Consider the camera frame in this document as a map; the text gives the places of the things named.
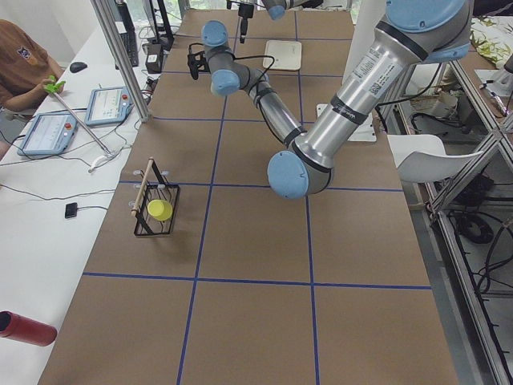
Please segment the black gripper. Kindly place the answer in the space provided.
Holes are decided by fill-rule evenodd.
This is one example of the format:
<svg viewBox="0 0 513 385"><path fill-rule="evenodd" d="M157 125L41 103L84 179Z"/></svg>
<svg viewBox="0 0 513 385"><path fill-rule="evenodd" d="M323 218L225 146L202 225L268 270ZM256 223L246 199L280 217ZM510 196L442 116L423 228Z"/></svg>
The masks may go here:
<svg viewBox="0 0 513 385"><path fill-rule="evenodd" d="M238 3L238 15L240 21L240 43L245 43L248 33L248 19L253 17L253 0L240 0Z"/></svg>

